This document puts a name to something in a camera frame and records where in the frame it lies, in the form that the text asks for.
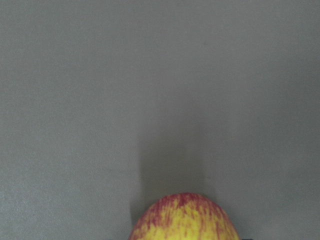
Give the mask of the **lone red yellow apple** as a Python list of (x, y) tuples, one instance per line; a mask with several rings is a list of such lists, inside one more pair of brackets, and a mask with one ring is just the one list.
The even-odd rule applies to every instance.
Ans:
[(197, 193), (165, 196), (137, 221), (130, 240), (239, 240), (228, 214)]

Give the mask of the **brown paper table cover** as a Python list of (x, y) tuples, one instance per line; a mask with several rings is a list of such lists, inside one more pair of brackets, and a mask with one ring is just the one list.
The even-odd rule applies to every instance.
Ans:
[(1, 239), (126, 240), (179, 192), (319, 239), (319, 1), (1, 1)]

